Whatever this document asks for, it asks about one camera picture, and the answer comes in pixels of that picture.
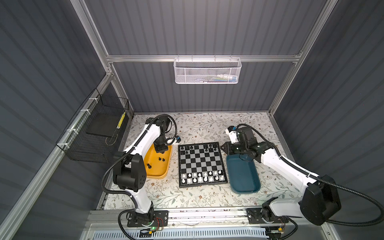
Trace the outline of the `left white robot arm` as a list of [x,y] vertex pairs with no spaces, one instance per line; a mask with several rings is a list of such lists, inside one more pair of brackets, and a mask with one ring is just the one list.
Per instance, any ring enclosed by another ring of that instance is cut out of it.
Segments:
[[124,150],[121,162],[113,167],[113,183],[121,189],[120,194],[129,196],[134,203],[132,218],[146,226],[153,222],[155,211],[143,189],[147,179],[144,158],[152,145],[158,153],[169,149],[166,133],[171,122],[172,117],[166,114],[147,119],[140,135]]

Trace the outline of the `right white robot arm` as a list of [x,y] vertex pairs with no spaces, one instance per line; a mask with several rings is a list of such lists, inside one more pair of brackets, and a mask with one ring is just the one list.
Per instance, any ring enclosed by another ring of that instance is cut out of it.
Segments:
[[225,130],[230,141],[221,149],[227,155],[245,155],[280,174],[302,194],[301,197],[280,199],[273,197],[262,205],[261,216],[266,223],[272,223],[280,217],[305,218],[320,226],[339,210],[342,205],[336,187],[323,181],[333,182],[329,176],[319,176],[300,167],[279,152],[277,146],[263,138],[258,142],[256,129],[240,124],[229,126]]

